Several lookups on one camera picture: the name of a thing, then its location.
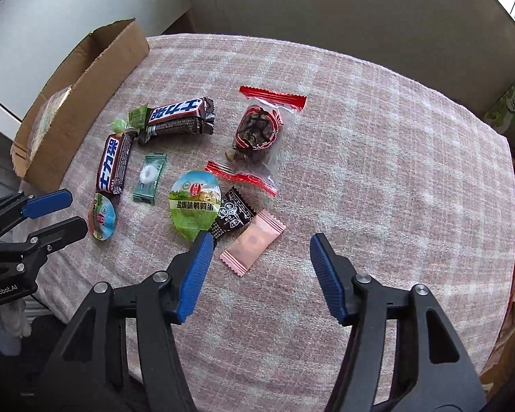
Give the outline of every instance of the snack in plastic bag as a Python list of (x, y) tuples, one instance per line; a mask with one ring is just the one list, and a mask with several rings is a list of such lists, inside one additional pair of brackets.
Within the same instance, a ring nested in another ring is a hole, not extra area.
[(88, 212), (88, 229), (97, 240), (107, 240), (116, 229), (113, 204), (103, 194), (96, 193)]
[(254, 209), (233, 186), (221, 197), (221, 207), (209, 231), (214, 238), (214, 247), (227, 232), (236, 231), (250, 223), (256, 216)]
[(165, 163), (166, 155), (163, 153), (145, 155), (145, 165), (139, 174), (139, 182), (133, 190), (133, 200), (135, 202), (155, 205), (155, 193)]
[(200, 231), (210, 228), (220, 206), (221, 190), (217, 179), (203, 170), (193, 170), (183, 175), (170, 191), (173, 225), (191, 242)]
[(48, 131), (48, 128), (50, 128), (55, 114), (70, 92), (71, 87), (68, 86), (55, 93), (40, 107), (34, 119), (34, 123), (32, 124), (31, 135), (28, 138), (27, 152), (30, 160), (34, 158), (34, 154), (36, 150), (38, 150), (44, 134)]
[(240, 120), (233, 144), (224, 154), (208, 161), (207, 172), (230, 181), (251, 183), (276, 196), (278, 152), (283, 133), (302, 111), (307, 98), (251, 87), (239, 92), (250, 105)]

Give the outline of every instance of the green package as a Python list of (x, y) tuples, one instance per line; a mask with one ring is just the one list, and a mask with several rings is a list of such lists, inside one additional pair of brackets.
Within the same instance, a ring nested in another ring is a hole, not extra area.
[(139, 181), (133, 191), (134, 201), (149, 203), (154, 206), (155, 192), (165, 163), (166, 155), (163, 153), (149, 153), (145, 155), (145, 164), (143, 169), (141, 169)]
[(496, 133), (505, 136), (511, 149), (515, 151), (515, 85), (510, 86), (486, 112), (483, 120)]
[(174, 226), (187, 240), (207, 231), (221, 206), (221, 191), (216, 177), (203, 170), (193, 170), (172, 186), (170, 213)]
[(125, 133), (126, 131), (139, 131), (145, 127), (147, 116), (147, 104), (135, 108), (128, 113), (128, 120), (116, 118), (109, 124), (113, 133)]

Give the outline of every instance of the snickers bar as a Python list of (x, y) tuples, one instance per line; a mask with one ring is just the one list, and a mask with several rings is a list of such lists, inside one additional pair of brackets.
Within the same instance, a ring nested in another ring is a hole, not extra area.
[(122, 193), (132, 140), (133, 133), (111, 134), (107, 138), (97, 171), (95, 183), (97, 193), (109, 195)]
[(145, 126), (139, 132), (139, 144), (146, 144), (152, 136), (174, 133), (214, 132), (214, 102), (209, 98), (197, 98), (146, 108)]

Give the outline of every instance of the red plastic bag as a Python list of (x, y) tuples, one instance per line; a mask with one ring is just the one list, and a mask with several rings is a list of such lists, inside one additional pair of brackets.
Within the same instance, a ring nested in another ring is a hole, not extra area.
[(250, 183), (271, 196), (278, 192), (278, 152), (284, 131), (302, 111), (307, 98), (240, 87), (248, 99), (233, 143), (225, 153), (208, 161), (204, 170), (232, 182)]

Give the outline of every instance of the pink checkered tablecloth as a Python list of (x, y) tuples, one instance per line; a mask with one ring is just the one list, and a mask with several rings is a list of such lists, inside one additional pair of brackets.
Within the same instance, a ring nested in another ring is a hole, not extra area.
[[(278, 197), (240, 188), (287, 230), (242, 278), (219, 260), (233, 239), (225, 238), (195, 313), (174, 329), (199, 410), (324, 409), (349, 329), (328, 314), (314, 275), (315, 232), (384, 285), (429, 286), (482, 368), (507, 307), (515, 257), (515, 179), (503, 137), (440, 93), (353, 57), (225, 35), (163, 36), (149, 44), (149, 56), (107, 103), (63, 179), (72, 207), (26, 222), (16, 239), (86, 216), (107, 125), (129, 109), (205, 95), (215, 102), (215, 133), (133, 146), (115, 235), (103, 243), (88, 236), (52, 254), (40, 271), (38, 296), (59, 318), (68, 321), (96, 282), (138, 283), (187, 250), (170, 219), (168, 191), (231, 143), (245, 109), (238, 88), (249, 85), (304, 94), (308, 102), (286, 134)], [(168, 154), (154, 207), (131, 197), (150, 151)], [(388, 331), (380, 398), (393, 366), (394, 327)], [(136, 348), (130, 323), (128, 361), (140, 376)]]

